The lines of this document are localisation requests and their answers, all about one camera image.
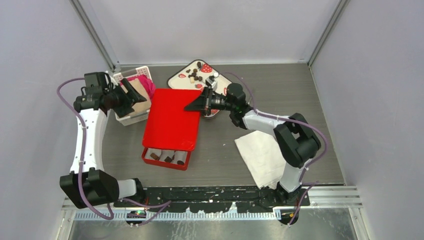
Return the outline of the dark chocolate bottom row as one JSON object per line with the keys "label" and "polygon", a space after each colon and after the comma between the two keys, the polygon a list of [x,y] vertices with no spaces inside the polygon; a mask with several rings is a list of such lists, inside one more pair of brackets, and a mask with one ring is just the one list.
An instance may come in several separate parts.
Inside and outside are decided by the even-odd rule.
{"label": "dark chocolate bottom row", "polygon": [[174,160],[174,159],[173,159],[172,157],[169,157],[169,156],[167,156],[167,157],[164,159],[164,161],[165,161],[166,163],[171,163],[173,160]]}

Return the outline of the red box lid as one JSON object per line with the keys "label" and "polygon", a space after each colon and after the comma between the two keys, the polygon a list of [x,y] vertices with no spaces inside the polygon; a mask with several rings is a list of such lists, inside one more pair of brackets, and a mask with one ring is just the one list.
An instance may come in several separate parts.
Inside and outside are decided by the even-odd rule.
{"label": "red box lid", "polygon": [[201,91],[195,89],[156,89],[142,145],[161,150],[193,151],[201,115],[198,111],[185,111],[185,107],[200,94]]}

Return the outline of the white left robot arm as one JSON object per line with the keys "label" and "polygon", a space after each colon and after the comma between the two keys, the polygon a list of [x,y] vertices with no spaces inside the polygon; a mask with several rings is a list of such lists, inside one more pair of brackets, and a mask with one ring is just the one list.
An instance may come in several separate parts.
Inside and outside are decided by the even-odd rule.
{"label": "white left robot arm", "polygon": [[73,104],[66,106],[77,120],[75,155],[70,171],[59,179],[59,186],[78,209],[92,208],[126,200],[141,206],[146,193],[138,178],[117,180],[104,170],[102,147],[110,111],[124,117],[133,106],[146,102],[127,78],[115,80],[107,72],[86,73],[85,85]]}

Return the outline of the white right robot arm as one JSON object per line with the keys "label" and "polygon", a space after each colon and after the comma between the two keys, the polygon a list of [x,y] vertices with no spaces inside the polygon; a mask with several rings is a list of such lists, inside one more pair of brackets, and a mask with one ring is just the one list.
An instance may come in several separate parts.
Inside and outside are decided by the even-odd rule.
{"label": "white right robot arm", "polygon": [[327,143],[321,143],[325,136],[308,124],[302,114],[283,117],[259,111],[246,101],[246,94],[239,83],[229,84],[225,95],[214,93],[209,85],[184,110],[199,112],[203,116],[212,110],[228,111],[236,127],[272,136],[286,161],[277,187],[277,198],[286,206],[297,199],[307,168],[323,156],[318,151],[328,148]]}

